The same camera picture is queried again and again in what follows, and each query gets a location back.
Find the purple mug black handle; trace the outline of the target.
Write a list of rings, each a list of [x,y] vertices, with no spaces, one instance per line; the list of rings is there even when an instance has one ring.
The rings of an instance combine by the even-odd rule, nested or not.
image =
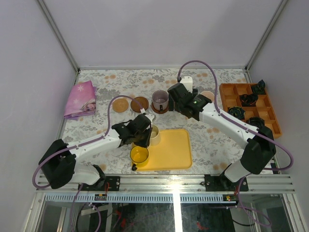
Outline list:
[[[169,95],[166,91],[157,90],[152,95],[152,103],[157,110],[164,110],[169,101]]]

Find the dark brown coaster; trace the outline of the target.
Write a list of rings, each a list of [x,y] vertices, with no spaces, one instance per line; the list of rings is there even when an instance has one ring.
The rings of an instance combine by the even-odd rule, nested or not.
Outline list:
[[[152,108],[152,110],[153,110],[155,113],[157,113],[157,114],[164,114],[164,113],[166,113],[166,112],[169,111],[169,105],[167,105],[167,107],[166,107],[164,110],[162,110],[162,111],[157,110],[157,109],[154,107],[154,104],[153,104],[153,103],[152,103],[152,105],[151,105],[151,108]]]
[[[130,107],[134,112],[140,113],[142,108],[144,110],[149,108],[149,102],[145,97],[135,97],[134,100],[131,101]]]

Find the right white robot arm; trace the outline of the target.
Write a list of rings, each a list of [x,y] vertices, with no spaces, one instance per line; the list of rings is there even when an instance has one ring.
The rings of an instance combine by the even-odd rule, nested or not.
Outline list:
[[[272,130],[257,128],[233,117],[198,94],[193,96],[182,83],[168,89],[176,110],[188,118],[209,124],[234,140],[244,151],[242,157],[229,165],[220,178],[224,190],[232,190],[238,181],[249,174],[260,174],[276,154]]]

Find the yellow mug black handle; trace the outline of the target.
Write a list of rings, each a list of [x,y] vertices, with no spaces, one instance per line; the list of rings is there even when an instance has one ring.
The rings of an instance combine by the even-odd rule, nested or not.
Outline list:
[[[148,164],[149,151],[145,147],[134,146],[130,151],[131,170],[137,171]]]

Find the woven tan coaster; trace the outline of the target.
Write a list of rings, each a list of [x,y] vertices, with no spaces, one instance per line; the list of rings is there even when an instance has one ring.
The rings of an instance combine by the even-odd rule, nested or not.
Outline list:
[[[112,109],[117,113],[126,111],[129,107],[129,103],[126,98],[119,98],[113,101]]]

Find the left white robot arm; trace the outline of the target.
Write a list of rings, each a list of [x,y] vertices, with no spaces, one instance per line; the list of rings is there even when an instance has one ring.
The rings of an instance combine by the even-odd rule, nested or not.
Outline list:
[[[125,145],[135,144],[147,148],[154,119],[153,114],[143,113],[134,120],[113,125],[106,135],[96,135],[73,143],[65,143],[62,139],[54,141],[39,161],[48,186],[59,189],[74,181],[83,184],[84,190],[102,190],[106,185],[103,170],[96,164],[79,164],[79,160]]]

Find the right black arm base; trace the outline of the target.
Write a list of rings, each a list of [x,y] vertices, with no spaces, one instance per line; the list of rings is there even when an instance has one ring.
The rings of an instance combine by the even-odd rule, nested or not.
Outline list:
[[[247,192],[249,191],[249,187],[247,185],[247,179],[244,178],[242,184],[240,185],[240,180],[237,182],[232,182],[227,179],[227,177],[224,174],[220,175],[210,175],[205,174],[204,175],[204,184],[206,191],[210,192],[235,192],[238,191],[240,188],[240,191]]]

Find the cream mug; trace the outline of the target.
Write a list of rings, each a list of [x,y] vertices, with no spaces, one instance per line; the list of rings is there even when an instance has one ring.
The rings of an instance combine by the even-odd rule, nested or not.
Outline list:
[[[152,132],[150,136],[150,145],[155,146],[158,145],[161,141],[160,137],[160,129],[156,125],[152,125]]]

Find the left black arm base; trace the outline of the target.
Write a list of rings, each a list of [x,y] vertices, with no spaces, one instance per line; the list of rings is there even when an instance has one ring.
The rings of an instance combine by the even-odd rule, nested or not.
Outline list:
[[[120,176],[106,176],[101,169],[98,169],[99,179],[93,185],[79,184],[82,191],[119,191],[120,189]]]

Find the pink mug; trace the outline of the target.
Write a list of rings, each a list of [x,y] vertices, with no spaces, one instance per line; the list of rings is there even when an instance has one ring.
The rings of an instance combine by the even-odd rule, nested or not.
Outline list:
[[[215,95],[211,91],[202,91],[200,94],[214,102]]]

